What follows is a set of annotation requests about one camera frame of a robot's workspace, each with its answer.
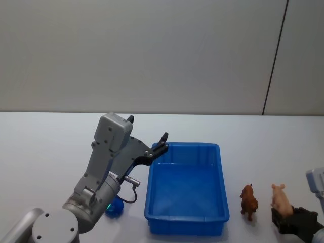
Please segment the brown toy dog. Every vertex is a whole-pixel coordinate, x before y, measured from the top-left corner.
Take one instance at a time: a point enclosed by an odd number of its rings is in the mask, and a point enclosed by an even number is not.
[[[285,188],[284,184],[280,186],[276,186],[274,184],[271,185],[273,189],[272,195],[272,204],[271,206],[276,209],[283,218],[294,214],[293,208],[286,197],[283,189]]]
[[[252,221],[252,213],[257,211],[258,201],[253,196],[252,184],[246,185],[243,188],[241,196],[242,198],[242,210],[241,214],[248,213],[248,220]]]

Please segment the blue plastic bin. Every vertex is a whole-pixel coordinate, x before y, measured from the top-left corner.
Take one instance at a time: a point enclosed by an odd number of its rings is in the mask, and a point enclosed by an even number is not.
[[[229,211],[219,146],[168,143],[150,166],[145,218],[154,234],[217,236]]]

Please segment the cable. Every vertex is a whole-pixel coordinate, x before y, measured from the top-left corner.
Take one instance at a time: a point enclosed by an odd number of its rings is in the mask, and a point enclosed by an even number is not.
[[[118,197],[120,200],[122,200],[123,202],[127,203],[127,204],[133,204],[133,203],[136,202],[136,200],[137,200],[137,193],[136,193],[136,191],[135,191],[136,186],[133,185],[133,188],[132,188],[132,189],[133,189],[133,192],[134,192],[134,195],[135,195],[135,199],[134,199],[133,201],[127,201],[127,200],[121,198],[121,197],[118,196],[118,195],[117,195],[117,197]]]

